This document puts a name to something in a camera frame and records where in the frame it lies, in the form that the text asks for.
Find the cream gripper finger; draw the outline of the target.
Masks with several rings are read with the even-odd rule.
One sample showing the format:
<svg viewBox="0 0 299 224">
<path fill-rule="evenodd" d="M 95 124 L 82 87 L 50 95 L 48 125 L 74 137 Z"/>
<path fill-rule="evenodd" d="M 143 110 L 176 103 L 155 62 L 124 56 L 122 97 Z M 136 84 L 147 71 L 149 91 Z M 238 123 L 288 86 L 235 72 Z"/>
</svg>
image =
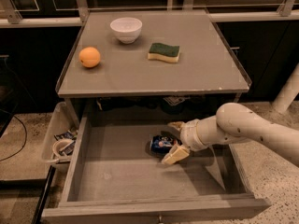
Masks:
<svg viewBox="0 0 299 224">
<path fill-rule="evenodd" d="M 181 161 L 190 155 L 190 150 L 185 146 L 173 146 L 162 159 L 162 164 L 171 165 Z"/>
<path fill-rule="evenodd" d="M 169 127 L 179 132 L 183 129 L 184 125 L 185 123 L 183 121 L 173 121 L 168 123 Z"/>
</svg>

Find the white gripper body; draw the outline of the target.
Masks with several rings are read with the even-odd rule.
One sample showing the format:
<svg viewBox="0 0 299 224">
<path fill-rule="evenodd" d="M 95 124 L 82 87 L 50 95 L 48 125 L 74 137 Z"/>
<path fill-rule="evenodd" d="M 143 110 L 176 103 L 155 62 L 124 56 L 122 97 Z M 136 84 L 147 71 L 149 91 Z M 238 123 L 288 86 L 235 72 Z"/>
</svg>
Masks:
<svg viewBox="0 0 299 224">
<path fill-rule="evenodd" d="M 200 140 L 197 126 L 199 119 L 183 123 L 180 128 L 180 140 L 189 150 L 197 152 L 206 149 L 206 145 Z"/>
</svg>

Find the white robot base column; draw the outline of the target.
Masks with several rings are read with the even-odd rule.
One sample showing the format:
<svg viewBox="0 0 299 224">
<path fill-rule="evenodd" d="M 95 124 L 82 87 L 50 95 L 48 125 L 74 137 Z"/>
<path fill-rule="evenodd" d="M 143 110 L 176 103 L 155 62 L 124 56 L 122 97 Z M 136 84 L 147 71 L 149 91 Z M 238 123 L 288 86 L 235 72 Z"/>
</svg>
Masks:
<svg viewBox="0 0 299 224">
<path fill-rule="evenodd" d="M 272 106 L 278 113 L 284 113 L 299 94 L 299 64 L 296 65 L 292 74 L 279 92 Z"/>
</svg>

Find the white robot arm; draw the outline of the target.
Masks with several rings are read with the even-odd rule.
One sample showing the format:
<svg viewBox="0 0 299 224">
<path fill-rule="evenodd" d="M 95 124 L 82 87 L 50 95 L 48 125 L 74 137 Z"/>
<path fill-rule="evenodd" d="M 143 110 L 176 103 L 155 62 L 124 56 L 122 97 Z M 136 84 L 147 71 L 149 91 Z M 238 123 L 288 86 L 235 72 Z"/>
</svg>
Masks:
<svg viewBox="0 0 299 224">
<path fill-rule="evenodd" d="M 209 146 L 230 145 L 253 140 L 276 152 L 280 157 L 299 166 L 299 132 L 263 119 L 238 103 L 222 105 L 215 116 L 188 122 L 170 122 L 179 132 L 181 145 L 174 145 L 164 156 L 163 164 L 173 164 Z"/>
</svg>

